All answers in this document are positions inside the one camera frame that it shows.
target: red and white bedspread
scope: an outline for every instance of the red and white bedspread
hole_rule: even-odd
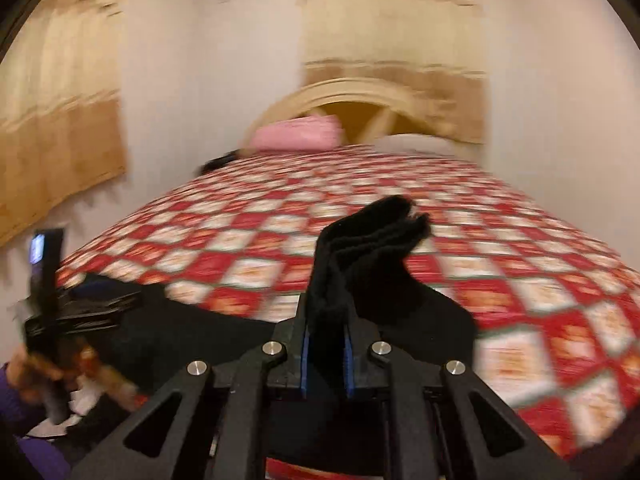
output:
[[[563,456],[607,436],[640,395],[640,276],[468,162],[363,146],[237,160],[76,251],[60,280],[165,282],[183,303],[286,319],[322,228],[390,194],[430,215],[406,265],[473,313],[477,373]]]

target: headboard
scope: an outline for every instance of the headboard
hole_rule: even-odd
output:
[[[344,144],[369,144],[388,135],[418,133],[446,137],[446,110],[451,103],[418,98],[411,88],[376,78],[343,77],[311,84],[271,105],[246,132],[247,154],[255,131],[267,124],[310,115],[336,115]],[[456,142],[458,155],[479,162],[481,145]]]

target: triangular cutout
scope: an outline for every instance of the triangular cutout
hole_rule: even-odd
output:
[[[151,458],[159,456],[181,401],[180,393],[172,393],[127,435],[124,445]]]
[[[469,394],[469,400],[478,419],[482,437],[489,455],[504,456],[524,446],[520,434],[477,392]]]

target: metal screw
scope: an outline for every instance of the metal screw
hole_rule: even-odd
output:
[[[207,364],[204,361],[191,361],[187,365],[187,371],[191,375],[202,375],[207,371]]]
[[[371,345],[371,349],[375,354],[387,355],[389,352],[391,352],[391,345],[386,341],[376,341],[375,343],[373,343],[373,345]]]
[[[282,352],[282,345],[277,341],[267,341],[262,345],[262,351],[267,355],[277,355]]]
[[[466,366],[460,361],[449,361],[447,363],[447,372],[451,375],[461,375],[465,373]]]

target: window curtain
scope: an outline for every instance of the window curtain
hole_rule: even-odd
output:
[[[305,82],[375,77],[411,87],[437,134],[482,144],[483,36],[474,0],[302,0]]]
[[[126,170],[124,0],[41,0],[0,63],[0,246]]]

